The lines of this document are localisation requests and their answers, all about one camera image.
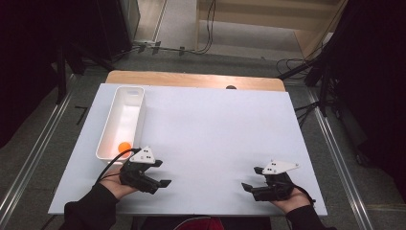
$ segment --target person's hand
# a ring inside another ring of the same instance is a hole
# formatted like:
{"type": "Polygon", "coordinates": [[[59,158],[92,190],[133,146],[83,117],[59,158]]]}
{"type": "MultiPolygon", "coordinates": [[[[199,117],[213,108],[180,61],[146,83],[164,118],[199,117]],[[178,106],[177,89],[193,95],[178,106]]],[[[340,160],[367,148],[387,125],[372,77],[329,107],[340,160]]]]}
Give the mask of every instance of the person's hand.
{"type": "Polygon", "coordinates": [[[104,179],[102,179],[99,183],[101,183],[105,188],[107,188],[117,199],[121,199],[126,195],[137,192],[138,190],[135,188],[132,188],[128,185],[122,185],[122,182],[120,181],[119,178],[119,173],[120,168],[108,171],[105,174],[104,179]]]}
{"type": "Polygon", "coordinates": [[[296,188],[293,189],[288,200],[271,201],[271,203],[282,209],[285,214],[294,209],[310,205],[310,201],[307,199],[307,196],[296,188]]]}

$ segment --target white tabletop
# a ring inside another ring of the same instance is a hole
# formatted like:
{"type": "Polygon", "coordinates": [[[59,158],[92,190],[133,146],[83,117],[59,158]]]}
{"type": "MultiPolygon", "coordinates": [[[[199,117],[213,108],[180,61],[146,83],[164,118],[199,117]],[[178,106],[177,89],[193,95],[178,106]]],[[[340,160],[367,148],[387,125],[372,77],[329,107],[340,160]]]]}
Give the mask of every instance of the white tabletop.
{"type": "MultiPolygon", "coordinates": [[[[49,209],[63,214],[66,202],[89,192],[106,166],[96,157],[108,111],[120,84],[102,84],[49,209]]],[[[241,182],[264,186],[254,167],[271,159],[298,163],[291,179],[313,198],[318,215],[327,210],[286,92],[142,86],[147,115],[141,146],[164,163],[146,175],[171,179],[155,195],[137,192],[117,206],[134,216],[275,216],[269,202],[256,202],[241,182]]]]}

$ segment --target small orange ball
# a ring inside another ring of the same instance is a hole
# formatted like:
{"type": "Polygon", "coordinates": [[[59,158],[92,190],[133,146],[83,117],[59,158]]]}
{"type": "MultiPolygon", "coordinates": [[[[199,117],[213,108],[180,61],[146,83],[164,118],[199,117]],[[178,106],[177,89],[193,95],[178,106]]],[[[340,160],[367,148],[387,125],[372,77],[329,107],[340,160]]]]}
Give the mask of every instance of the small orange ball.
{"type": "MultiPolygon", "coordinates": [[[[119,153],[122,153],[123,151],[129,150],[129,149],[131,149],[131,145],[130,145],[128,142],[121,142],[121,143],[119,144],[119,153]]],[[[131,153],[131,152],[129,151],[129,152],[127,152],[126,154],[124,154],[122,157],[123,157],[123,158],[126,158],[126,157],[129,156],[130,153],[131,153]]]]}

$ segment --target white plastic container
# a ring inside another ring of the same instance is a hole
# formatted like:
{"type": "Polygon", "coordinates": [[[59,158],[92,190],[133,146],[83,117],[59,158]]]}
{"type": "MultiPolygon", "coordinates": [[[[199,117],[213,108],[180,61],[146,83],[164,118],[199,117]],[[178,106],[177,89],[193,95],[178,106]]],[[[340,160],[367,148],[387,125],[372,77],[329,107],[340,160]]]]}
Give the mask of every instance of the white plastic container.
{"type": "MultiPolygon", "coordinates": [[[[144,89],[136,86],[118,87],[99,141],[96,156],[108,164],[120,153],[120,143],[127,142],[132,148],[139,148],[145,116],[144,89]]],[[[129,154],[125,154],[116,162],[123,163],[128,156],[129,154]]]]}

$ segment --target sleeve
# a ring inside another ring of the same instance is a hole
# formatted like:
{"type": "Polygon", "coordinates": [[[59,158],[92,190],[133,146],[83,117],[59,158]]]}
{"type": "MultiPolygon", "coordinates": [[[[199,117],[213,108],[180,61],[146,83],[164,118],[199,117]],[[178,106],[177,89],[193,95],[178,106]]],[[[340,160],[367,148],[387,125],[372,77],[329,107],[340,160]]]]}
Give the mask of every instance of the sleeve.
{"type": "Polygon", "coordinates": [[[337,230],[334,227],[326,228],[311,205],[292,210],[286,217],[292,222],[293,230],[337,230]]]}
{"type": "Polygon", "coordinates": [[[81,200],[65,204],[65,222],[59,229],[110,229],[116,223],[118,202],[108,189],[98,183],[81,200]]]}

